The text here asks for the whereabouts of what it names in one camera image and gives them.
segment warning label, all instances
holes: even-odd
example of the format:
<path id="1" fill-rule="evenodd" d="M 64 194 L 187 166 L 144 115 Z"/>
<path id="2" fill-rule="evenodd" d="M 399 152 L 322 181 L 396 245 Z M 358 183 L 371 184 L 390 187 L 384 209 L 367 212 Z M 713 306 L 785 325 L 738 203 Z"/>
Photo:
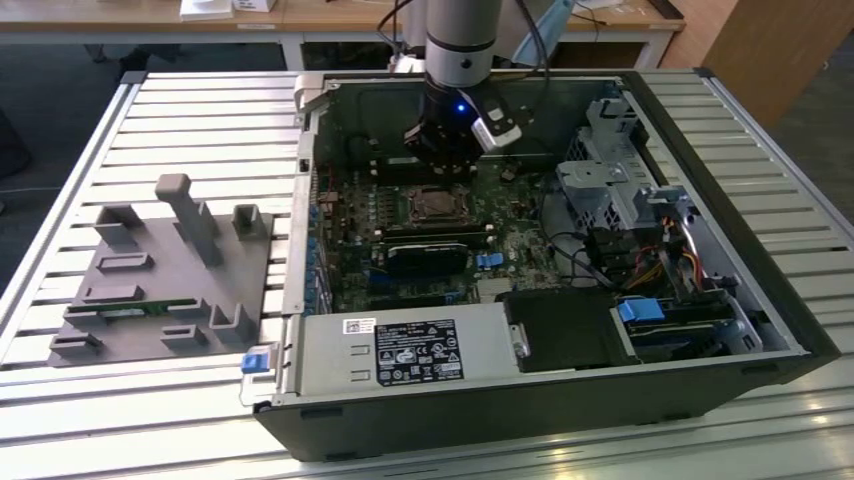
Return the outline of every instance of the warning label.
<path id="1" fill-rule="evenodd" d="M 464 378 L 454 320 L 376 325 L 374 338 L 383 387 Z"/>

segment desk leg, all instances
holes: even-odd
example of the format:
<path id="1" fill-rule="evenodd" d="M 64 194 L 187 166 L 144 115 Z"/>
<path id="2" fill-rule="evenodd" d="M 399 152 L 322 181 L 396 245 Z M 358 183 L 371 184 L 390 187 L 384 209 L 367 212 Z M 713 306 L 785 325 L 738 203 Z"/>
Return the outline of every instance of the desk leg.
<path id="1" fill-rule="evenodd" d="M 638 61 L 635 62 L 637 69 L 658 68 L 670 45 L 673 33 L 673 31 L 650 32 L 650 39 L 643 45 L 643 50 L 641 50 L 641 55 L 638 55 Z"/>
<path id="2" fill-rule="evenodd" d="M 302 33 L 282 34 L 279 44 L 282 45 L 282 53 L 284 54 L 284 64 L 291 71 L 302 72 L 306 70 L 303 43 L 304 38 Z"/>

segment sticker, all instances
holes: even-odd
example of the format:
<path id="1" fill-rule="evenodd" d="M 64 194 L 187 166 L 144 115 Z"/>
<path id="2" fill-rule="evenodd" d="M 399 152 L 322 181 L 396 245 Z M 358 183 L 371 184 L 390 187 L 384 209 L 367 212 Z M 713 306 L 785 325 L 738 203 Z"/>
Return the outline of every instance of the sticker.
<path id="1" fill-rule="evenodd" d="M 276 26 L 272 23 L 239 23 L 240 30 L 274 30 Z"/>
<path id="2" fill-rule="evenodd" d="M 99 315 L 104 318 L 144 317 L 146 312 L 142 308 L 128 308 L 124 310 L 106 310 L 99 312 Z"/>
<path id="3" fill-rule="evenodd" d="M 344 335 L 355 333 L 374 333 L 375 318 L 346 318 L 344 319 Z"/>
<path id="4" fill-rule="evenodd" d="M 454 320 L 392 325 L 375 325 L 374 318 L 364 320 L 372 322 L 376 381 L 383 387 L 464 378 Z"/>

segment blue tab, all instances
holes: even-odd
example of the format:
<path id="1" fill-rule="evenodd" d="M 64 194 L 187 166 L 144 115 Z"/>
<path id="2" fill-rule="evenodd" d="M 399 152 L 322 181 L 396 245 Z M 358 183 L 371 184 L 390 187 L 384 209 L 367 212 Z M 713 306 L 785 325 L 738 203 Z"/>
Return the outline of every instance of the blue tab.
<path id="1" fill-rule="evenodd" d="M 665 320 L 665 312 L 655 298 L 630 298 L 617 306 L 623 322 L 654 322 Z"/>
<path id="2" fill-rule="evenodd" d="M 488 255 L 478 255 L 475 257 L 475 262 L 478 264 L 478 268 L 498 267 L 502 263 L 505 263 L 505 254 L 499 252 L 491 253 Z"/>
<path id="3" fill-rule="evenodd" d="M 499 253 L 494 253 L 492 255 L 490 255 L 490 257 L 488 257 L 490 267 L 496 267 L 502 263 L 505 263 L 505 254 L 503 253 L 499 252 Z"/>
<path id="4" fill-rule="evenodd" d="M 240 371 L 248 373 L 264 373 L 270 371 L 270 354 L 268 353 L 247 353 L 243 356 Z"/>

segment slatted aluminum table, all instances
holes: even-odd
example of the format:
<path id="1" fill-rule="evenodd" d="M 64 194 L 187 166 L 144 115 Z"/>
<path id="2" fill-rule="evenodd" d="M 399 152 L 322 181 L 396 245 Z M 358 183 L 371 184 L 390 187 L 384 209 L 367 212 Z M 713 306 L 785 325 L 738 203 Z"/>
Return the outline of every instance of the slatted aluminum table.
<path id="1" fill-rule="evenodd" d="M 242 405 L 240 355 L 53 369 L 48 345 L 99 236 L 102 205 L 140 216 L 162 173 L 195 180 L 212 213 L 275 215 L 262 341 L 280 333 L 299 129 L 288 72 L 151 74 L 122 85 L 0 300 L 0 477 L 839 478 L 854 464 L 854 234 L 714 78 L 645 78 L 807 301 L 842 358 L 705 417 L 304 464 Z M 673 183 L 663 150 L 654 149 Z"/>

